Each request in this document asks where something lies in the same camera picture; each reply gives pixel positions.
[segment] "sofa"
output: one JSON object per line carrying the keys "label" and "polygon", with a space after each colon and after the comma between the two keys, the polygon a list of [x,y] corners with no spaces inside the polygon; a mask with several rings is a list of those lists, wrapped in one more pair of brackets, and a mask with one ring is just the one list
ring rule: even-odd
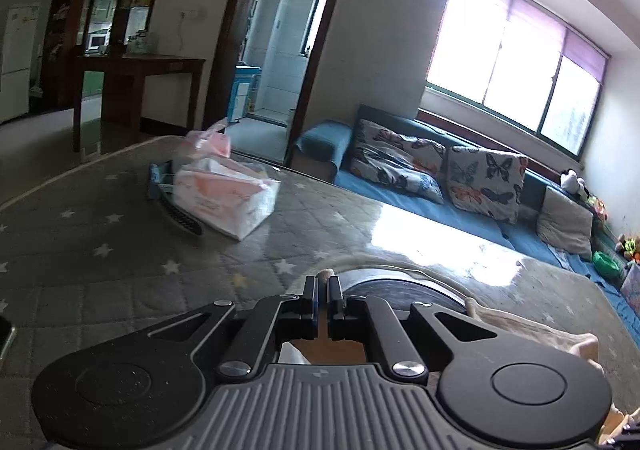
{"label": "sofa", "polygon": [[[362,119],[378,123],[396,133],[437,141],[447,148],[451,146],[478,146],[444,130],[364,104],[358,109],[355,126]],[[432,221],[461,229],[556,267],[562,267],[556,255],[540,240],[536,231],[537,214],[542,209],[548,186],[552,186],[575,200],[572,195],[564,192],[557,183],[527,169],[520,198],[518,222],[509,224],[495,221],[491,217],[456,208],[449,199],[444,184],[441,184],[444,197],[444,204],[441,205],[415,194],[403,193],[397,189],[390,189],[356,177],[349,170],[352,136],[353,128],[343,123],[325,121],[314,126],[305,131],[297,140],[293,168],[310,173],[301,166],[310,166],[311,163],[314,170],[322,173],[321,178],[336,186],[416,213]],[[594,215],[594,227],[597,221],[597,216]],[[600,286],[636,344],[640,346],[640,319],[626,304],[618,289],[598,275],[591,262],[582,260],[580,256],[569,255],[568,262],[575,273],[590,278]]]}

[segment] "tissue box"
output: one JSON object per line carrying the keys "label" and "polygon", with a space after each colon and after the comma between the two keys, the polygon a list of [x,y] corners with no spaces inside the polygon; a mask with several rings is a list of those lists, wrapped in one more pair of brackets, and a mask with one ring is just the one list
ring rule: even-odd
{"label": "tissue box", "polygon": [[224,157],[183,166],[174,177],[174,203],[209,226],[242,240],[271,213],[280,182]]}
{"label": "tissue box", "polygon": [[625,278],[625,283],[620,288],[621,295],[626,302],[640,316],[640,266],[633,263]]}

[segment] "table leg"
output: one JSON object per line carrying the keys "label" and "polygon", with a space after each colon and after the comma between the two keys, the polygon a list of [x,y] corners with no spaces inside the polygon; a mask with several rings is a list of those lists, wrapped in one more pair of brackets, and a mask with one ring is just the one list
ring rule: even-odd
{"label": "table leg", "polygon": [[193,130],[196,106],[198,104],[198,92],[200,91],[200,79],[202,77],[202,66],[191,73],[191,90],[189,93],[189,109],[187,111],[187,128]]}
{"label": "table leg", "polygon": [[80,123],[82,113],[82,81],[84,80],[84,70],[75,68],[71,75],[71,93],[74,106],[74,152],[80,151]]}
{"label": "table leg", "polygon": [[136,143],[140,141],[140,116],[142,115],[142,101],[145,95],[145,77],[142,74],[136,74],[133,77],[133,85],[131,87],[131,114],[130,128],[131,138]]}

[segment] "blue sofa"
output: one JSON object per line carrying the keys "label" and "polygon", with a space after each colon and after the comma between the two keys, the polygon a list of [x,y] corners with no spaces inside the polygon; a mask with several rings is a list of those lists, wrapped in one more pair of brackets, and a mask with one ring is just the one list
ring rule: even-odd
{"label": "blue sofa", "polygon": [[[444,130],[367,105],[359,107],[356,124],[361,119],[373,121],[397,133],[437,141],[447,148],[455,145],[478,146]],[[335,168],[333,183],[336,186],[427,217],[432,221],[461,229],[556,267],[562,267],[554,253],[540,240],[536,232],[536,216],[542,209],[546,187],[552,186],[564,195],[573,198],[572,195],[564,192],[555,182],[531,170],[527,170],[520,200],[518,223],[497,222],[491,217],[479,213],[459,210],[449,200],[448,192],[444,188],[442,188],[442,194],[445,202],[440,205],[415,194],[405,194],[396,189],[392,190],[380,184],[356,177],[349,172],[352,131],[350,126],[343,123],[325,121],[303,133],[296,142],[296,147],[303,155],[313,159],[315,162],[331,163]],[[581,260],[578,255],[569,255],[568,261],[575,273],[588,277],[602,289],[623,324],[625,324],[625,327],[636,341],[636,344],[640,347],[640,319],[622,298],[618,290],[598,275],[591,262]]]}

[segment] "white refrigerator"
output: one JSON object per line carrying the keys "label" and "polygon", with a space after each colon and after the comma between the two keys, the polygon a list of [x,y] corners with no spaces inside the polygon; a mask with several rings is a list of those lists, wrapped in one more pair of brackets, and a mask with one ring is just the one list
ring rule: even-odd
{"label": "white refrigerator", "polygon": [[38,23],[38,4],[14,5],[0,28],[0,123],[29,112],[31,55]]}

